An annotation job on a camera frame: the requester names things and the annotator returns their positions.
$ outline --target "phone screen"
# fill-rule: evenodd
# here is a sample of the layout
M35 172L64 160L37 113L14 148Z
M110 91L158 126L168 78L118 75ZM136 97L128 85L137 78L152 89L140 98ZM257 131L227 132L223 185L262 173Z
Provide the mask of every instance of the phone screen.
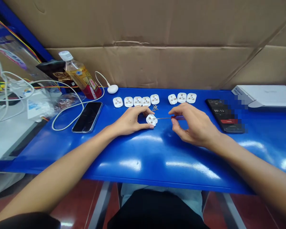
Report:
M103 104L101 102L90 102L84 108L84 111L75 123L72 132L89 133L92 131L96 119Z

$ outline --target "cardboard box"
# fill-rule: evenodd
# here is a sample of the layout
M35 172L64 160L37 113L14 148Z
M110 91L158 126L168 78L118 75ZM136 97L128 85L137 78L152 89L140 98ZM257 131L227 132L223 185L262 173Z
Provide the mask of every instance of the cardboard box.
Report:
M286 84L286 0L4 1L55 58L69 50L120 87Z

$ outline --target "white plug cover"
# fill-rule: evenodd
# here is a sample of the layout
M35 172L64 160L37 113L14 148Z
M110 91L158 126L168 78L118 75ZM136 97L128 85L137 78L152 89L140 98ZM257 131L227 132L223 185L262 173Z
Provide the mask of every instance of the white plug cover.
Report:
M149 97L143 97L142 98L142 106L150 106L150 98Z
M186 100L187 100L187 94L186 93L181 92L177 95L177 101L179 103L184 103L184 102L186 102Z
M147 117L146 117L146 122L155 126L158 122L158 119L152 115L152 114L149 114Z
M194 94L194 93L189 93L189 94L187 95L187 102L188 102L188 103L194 103L194 102L196 101L196 97L197 97L196 94Z
M132 97L125 97L124 98L124 105L125 105L125 107L132 107L133 106L133 98Z
M134 106L142 106L142 97L136 96L133 98Z
M158 103L160 103L160 98L157 94L154 94L154 95L151 95L150 96L150 102L153 104L153 105L156 105Z
M121 106L123 106L123 100L121 97L115 97L113 99L113 105L116 107L116 108L119 108Z
M177 98L175 96L175 94L171 94L168 96L168 101L171 105L174 105L177 103Z

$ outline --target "red floor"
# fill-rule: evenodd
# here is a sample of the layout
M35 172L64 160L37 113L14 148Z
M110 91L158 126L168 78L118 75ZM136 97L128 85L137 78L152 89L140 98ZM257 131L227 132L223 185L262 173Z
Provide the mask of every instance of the red floor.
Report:
M51 215L61 222L62 229L87 229L102 188L102 181L81 180L62 199ZM113 183L103 229L119 210L117 184ZM0 199L0 211L15 196ZM231 198L247 229L286 229L286 220L267 207L258 196L231 194ZM214 192L210 192L203 212L205 224L211 229L227 229L224 213Z
M51 216L61 222L61 229L86 229L89 226L102 181L81 180L53 210ZM10 195L0 199L0 211L13 199Z

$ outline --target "blue table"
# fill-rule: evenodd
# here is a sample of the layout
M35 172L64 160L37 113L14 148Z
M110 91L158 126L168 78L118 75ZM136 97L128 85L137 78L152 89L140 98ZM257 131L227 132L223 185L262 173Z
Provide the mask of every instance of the blue table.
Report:
M64 131L53 131L50 121L3 171L40 173L105 126L112 124L125 112L125 106L113 106L114 97L124 99L126 96L144 97L158 94L160 103L155 116L163 118L170 117L168 111L173 107L168 102L168 95L177 95L179 92L196 93L197 99L193 105L206 112L218 128L205 99L227 100L248 129L245 134L230 136L258 157L286 172L286 113L248 111L235 100L230 91L134 88L120 88L116 94L106 92L100 100L104 103L103 109L90 134L72 133L73 125ZM56 122L56 128L65 127L80 111L81 106L77 106L63 113ZM145 118L140 118L139 122L145 123ZM186 121L180 121L180 124L187 128ZM204 148L182 142L172 131L170 119L158 120L153 130L142 130L115 139L94 161L84 178L229 193L253 193L223 159Z

